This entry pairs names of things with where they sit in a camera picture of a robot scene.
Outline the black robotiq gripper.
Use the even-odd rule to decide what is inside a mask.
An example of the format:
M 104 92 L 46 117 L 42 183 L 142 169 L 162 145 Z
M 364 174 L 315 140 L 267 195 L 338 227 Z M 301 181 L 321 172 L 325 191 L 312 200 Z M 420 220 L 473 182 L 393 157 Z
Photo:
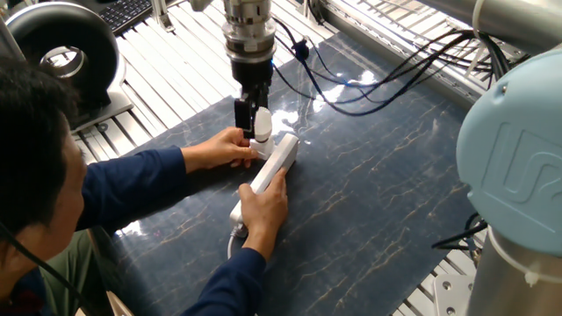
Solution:
M 271 58 L 252 63 L 231 61 L 231 67 L 233 78 L 241 85 L 240 95 L 234 100 L 235 126 L 251 140 L 255 138 L 256 97 L 257 107 L 269 108 L 273 62 Z

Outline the person's left hand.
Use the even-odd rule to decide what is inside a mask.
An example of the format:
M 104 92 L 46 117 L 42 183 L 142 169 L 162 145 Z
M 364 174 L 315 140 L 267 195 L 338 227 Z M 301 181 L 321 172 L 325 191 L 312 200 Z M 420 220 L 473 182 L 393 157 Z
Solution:
M 244 138 L 242 129 L 232 126 L 190 147 L 189 152 L 193 169 L 213 169 L 225 164 L 248 168 L 258 157 L 257 151 L 249 146 L 249 140 Z

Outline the person's right hand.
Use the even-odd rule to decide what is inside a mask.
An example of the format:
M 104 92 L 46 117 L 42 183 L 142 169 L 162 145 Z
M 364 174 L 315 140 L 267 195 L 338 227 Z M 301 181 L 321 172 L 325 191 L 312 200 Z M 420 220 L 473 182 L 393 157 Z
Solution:
M 248 237 L 242 247 L 254 249 L 266 262 L 272 255 L 277 233 L 288 214 L 285 175 L 286 169 L 281 168 L 260 194 L 252 191 L 248 184 L 239 187 L 241 215 L 248 229 Z

